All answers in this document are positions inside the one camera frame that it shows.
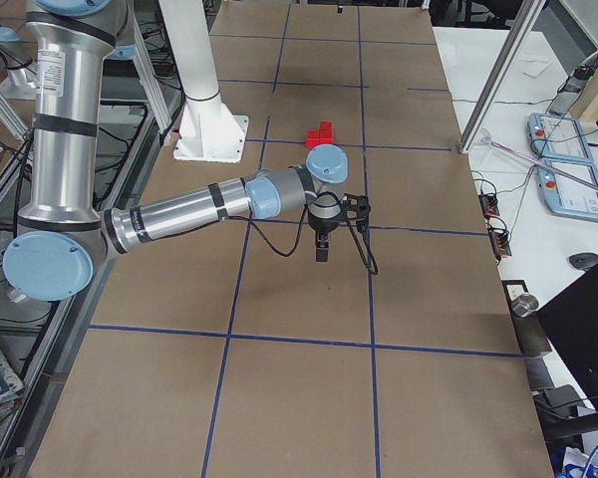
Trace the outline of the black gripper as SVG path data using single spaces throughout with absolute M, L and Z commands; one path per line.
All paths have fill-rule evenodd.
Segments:
M 315 259 L 326 263 L 329 258 L 329 234 L 342 223 L 350 223 L 364 233 L 369 226 L 370 203 L 365 195 L 345 193 L 342 198 L 323 192 L 308 206 L 308 223 L 315 231 Z

